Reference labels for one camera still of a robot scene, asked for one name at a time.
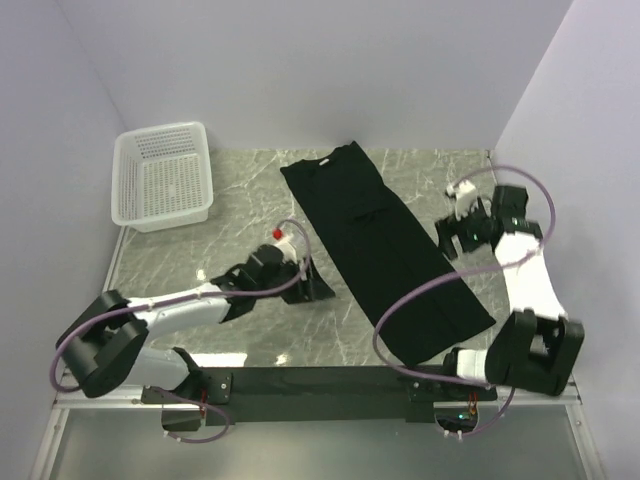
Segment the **black t-shirt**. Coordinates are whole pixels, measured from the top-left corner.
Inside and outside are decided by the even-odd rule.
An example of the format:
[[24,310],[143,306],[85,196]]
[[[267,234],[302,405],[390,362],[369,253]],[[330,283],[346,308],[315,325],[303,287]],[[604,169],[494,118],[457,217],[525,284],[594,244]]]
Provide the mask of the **black t-shirt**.
[[[453,267],[357,144],[281,170],[284,179],[361,309],[372,324],[411,290]],[[413,367],[494,326],[462,280],[409,302],[380,337]]]

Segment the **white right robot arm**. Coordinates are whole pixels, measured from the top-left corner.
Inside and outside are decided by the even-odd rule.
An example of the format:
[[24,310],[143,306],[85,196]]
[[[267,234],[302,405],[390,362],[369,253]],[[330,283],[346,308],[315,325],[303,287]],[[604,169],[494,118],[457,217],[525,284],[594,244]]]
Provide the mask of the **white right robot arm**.
[[450,185],[453,212],[435,223],[438,247],[454,260],[490,245],[503,269],[510,315],[485,350],[455,348],[451,366],[439,374],[444,395],[460,399],[476,383],[560,395],[584,341],[582,323],[570,319],[553,289],[543,254],[540,225],[528,219],[525,188],[498,185],[484,207],[475,185]]

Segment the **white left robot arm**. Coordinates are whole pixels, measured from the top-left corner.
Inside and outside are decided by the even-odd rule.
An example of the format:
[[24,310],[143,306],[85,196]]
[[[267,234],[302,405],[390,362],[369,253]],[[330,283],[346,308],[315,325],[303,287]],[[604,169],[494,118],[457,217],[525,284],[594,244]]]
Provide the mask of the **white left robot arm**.
[[196,364],[176,349],[150,349],[152,340],[235,320],[262,298],[296,305],[334,296],[303,248],[289,240],[263,244],[245,262],[190,290],[149,298],[101,294],[58,339],[54,360],[65,363],[88,398],[140,381],[186,402],[199,392]]

